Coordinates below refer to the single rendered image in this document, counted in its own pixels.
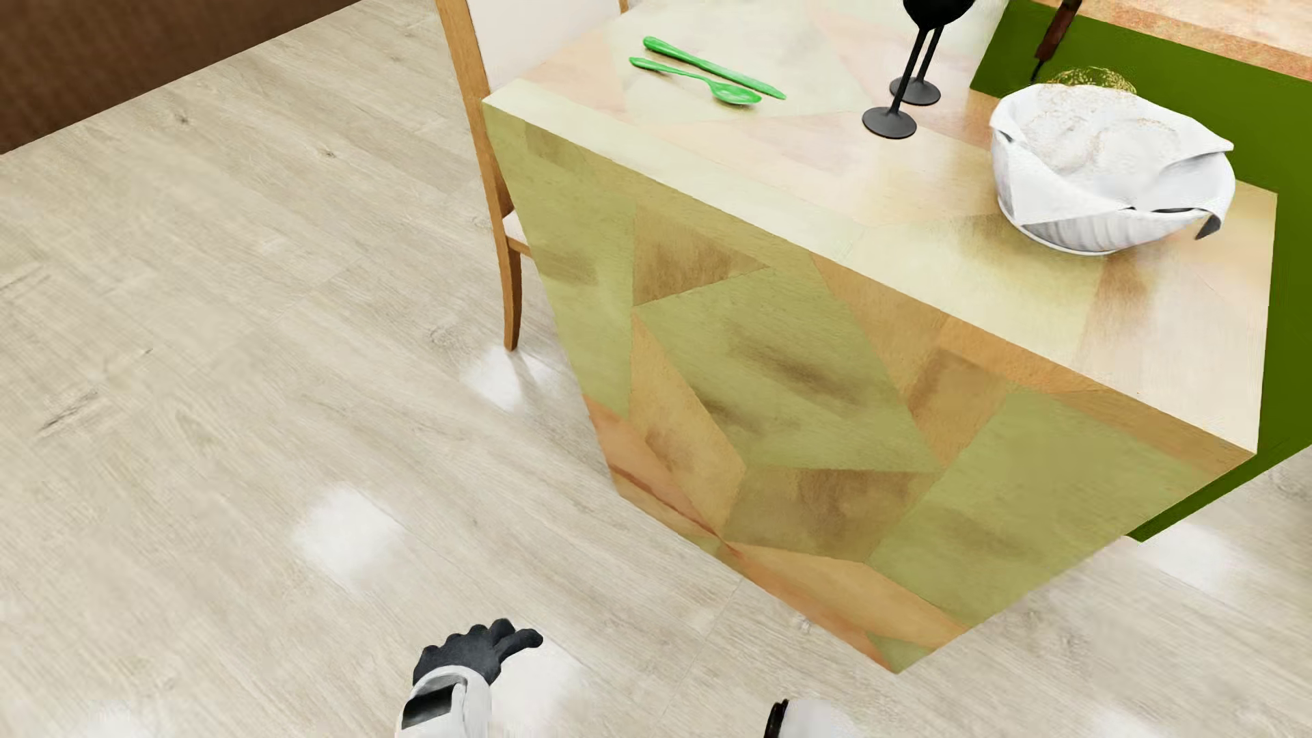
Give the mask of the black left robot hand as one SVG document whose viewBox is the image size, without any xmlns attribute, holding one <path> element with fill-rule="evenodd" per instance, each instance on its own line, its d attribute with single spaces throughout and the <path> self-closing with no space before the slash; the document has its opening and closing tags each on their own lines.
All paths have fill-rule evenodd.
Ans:
<svg viewBox="0 0 1312 738">
<path fill-rule="evenodd" d="M 438 668 L 458 666 L 478 674 L 488 684 L 500 678 L 502 663 L 527 647 L 541 647 L 544 640 L 535 629 L 518 629 L 501 617 L 491 625 L 476 624 L 466 633 L 453 633 L 441 645 L 422 647 L 413 668 L 412 683 Z"/>
</svg>

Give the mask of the green plastic knife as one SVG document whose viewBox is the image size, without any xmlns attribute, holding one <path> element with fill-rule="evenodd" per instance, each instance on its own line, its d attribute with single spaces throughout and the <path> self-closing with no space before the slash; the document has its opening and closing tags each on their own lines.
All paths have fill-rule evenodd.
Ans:
<svg viewBox="0 0 1312 738">
<path fill-rule="evenodd" d="M 712 74 L 715 76 L 723 77 L 726 83 L 712 83 L 708 77 L 694 75 L 691 72 L 680 71 L 680 75 L 693 76 L 702 79 L 711 88 L 712 95 L 723 102 L 729 102 L 729 105 L 753 105 L 761 101 L 761 93 L 766 96 L 786 100 L 787 95 L 778 88 L 765 83 L 764 80 L 757 80 L 748 76 L 744 72 L 729 70 L 714 60 L 706 60 L 697 55 L 693 55 L 682 49 L 678 49 L 663 39 L 652 35 L 643 37 L 643 46 L 659 55 L 677 59 L 693 67 L 697 67 L 705 72 Z"/>
</svg>

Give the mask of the green plastic spoon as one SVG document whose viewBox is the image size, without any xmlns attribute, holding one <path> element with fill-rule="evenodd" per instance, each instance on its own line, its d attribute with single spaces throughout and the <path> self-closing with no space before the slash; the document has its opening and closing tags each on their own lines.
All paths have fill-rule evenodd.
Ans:
<svg viewBox="0 0 1312 738">
<path fill-rule="evenodd" d="M 628 62 L 630 62 L 630 64 L 632 64 L 632 67 L 636 67 L 636 68 L 640 68 L 640 70 L 647 70 L 647 71 L 653 71 L 653 72 L 660 72 L 660 74 L 677 75 L 677 76 L 684 76 L 684 77 L 689 77 L 689 79 L 694 79 L 694 80 L 702 81 L 702 83 L 705 83 L 708 87 L 708 91 L 711 92 L 712 97 L 715 97 L 716 100 L 719 100 L 720 102 L 727 104 L 727 105 L 732 105 L 732 106 L 752 106 L 752 105 L 756 105 L 756 104 L 760 104 L 761 101 L 764 101 L 764 96 L 761 96 L 756 91 L 749 91 L 749 88 L 743 88 L 743 87 L 739 87 L 739 85 L 735 85 L 735 84 L 729 84 L 729 83 L 726 83 L 726 81 L 716 81 L 716 80 L 712 80 L 712 77 L 708 77 L 708 76 L 705 76 L 705 75 L 694 74 L 694 72 L 690 72 L 690 71 L 685 71 L 685 70 L 680 70 L 680 68 L 676 68 L 676 67 L 672 67 L 672 66 L 668 66 L 668 64 L 659 63 L 659 60 L 651 60 L 648 58 L 631 56 L 631 58 L 628 58 Z"/>
</svg>

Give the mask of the green rug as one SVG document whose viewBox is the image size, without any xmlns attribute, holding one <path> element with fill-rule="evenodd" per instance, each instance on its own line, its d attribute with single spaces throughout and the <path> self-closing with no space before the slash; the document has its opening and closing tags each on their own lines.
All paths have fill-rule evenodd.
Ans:
<svg viewBox="0 0 1312 738">
<path fill-rule="evenodd" d="M 1312 445 L 1312 81 L 1088 16 L 1044 74 L 1078 66 L 1120 72 L 1151 101 L 1231 139 L 1239 177 L 1282 201 L 1256 458 L 1130 532 L 1145 544 Z"/>
</svg>

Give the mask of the patchwork wooden table block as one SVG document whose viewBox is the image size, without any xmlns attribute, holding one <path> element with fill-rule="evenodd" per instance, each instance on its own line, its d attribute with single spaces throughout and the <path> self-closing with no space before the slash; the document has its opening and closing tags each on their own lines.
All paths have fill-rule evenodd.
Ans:
<svg viewBox="0 0 1312 738">
<path fill-rule="evenodd" d="M 871 0 L 648 0 L 484 100 L 618 491 L 897 672 L 1258 448 L 1277 193 L 1120 256 L 998 207 L 946 106 L 859 122 L 911 22 Z M 752 106 L 652 35 L 787 95 Z"/>
</svg>

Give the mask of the wooden chair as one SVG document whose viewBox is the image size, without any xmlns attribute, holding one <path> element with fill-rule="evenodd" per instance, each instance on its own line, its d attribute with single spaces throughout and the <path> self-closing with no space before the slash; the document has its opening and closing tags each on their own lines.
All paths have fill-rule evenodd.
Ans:
<svg viewBox="0 0 1312 738">
<path fill-rule="evenodd" d="M 635 0 L 433 0 L 471 133 L 499 259 L 504 345 L 516 351 L 522 320 L 522 265 L 531 257 L 487 130 L 484 100 L 611 18 Z"/>
</svg>

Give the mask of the black wine glass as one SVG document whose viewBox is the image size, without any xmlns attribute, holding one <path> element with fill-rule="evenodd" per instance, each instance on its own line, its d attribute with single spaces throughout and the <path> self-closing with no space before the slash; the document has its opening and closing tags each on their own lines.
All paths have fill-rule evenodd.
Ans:
<svg viewBox="0 0 1312 738">
<path fill-rule="evenodd" d="M 890 93 L 895 95 L 901 88 L 903 83 L 907 81 L 907 91 L 904 93 L 903 102 L 916 105 L 916 106 L 930 106 L 937 104 L 942 93 L 937 85 L 928 81 L 928 68 L 933 60 L 934 53 L 939 43 L 943 26 L 938 26 L 933 30 L 932 37 L 928 41 L 928 50 L 920 58 L 920 67 L 917 74 L 911 77 L 908 75 L 895 77 L 890 81 Z"/>
<path fill-rule="evenodd" d="M 976 0 L 901 0 L 905 13 L 913 21 L 914 26 L 917 26 L 917 35 L 911 58 L 908 58 L 905 70 L 900 76 L 908 75 L 913 77 L 917 74 L 920 58 L 928 50 L 929 37 L 932 37 L 935 28 L 942 25 L 945 30 L 947 25 L 955 24 L 975 4 Z M 907 91 L 907 81 L 903 83 L 888 106 L 871 108 L 863 113 L 862 123 L 869 131 L 887 139 L 911 138 L 917 131 L 916 119 L 911 113 L 903 110 L 905 104 L 903 102 L 903 96 Z"/>
</svg>

